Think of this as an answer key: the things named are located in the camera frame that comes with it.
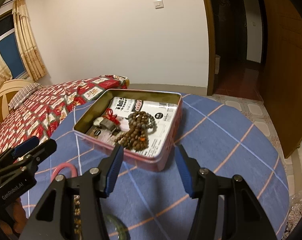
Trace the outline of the person's left hand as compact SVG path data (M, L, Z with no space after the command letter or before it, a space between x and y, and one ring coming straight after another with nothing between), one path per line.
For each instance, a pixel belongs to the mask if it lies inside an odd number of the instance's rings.
M21 198L0 210L0 228L9 239L13 239L13 237L18 239L27 221Z

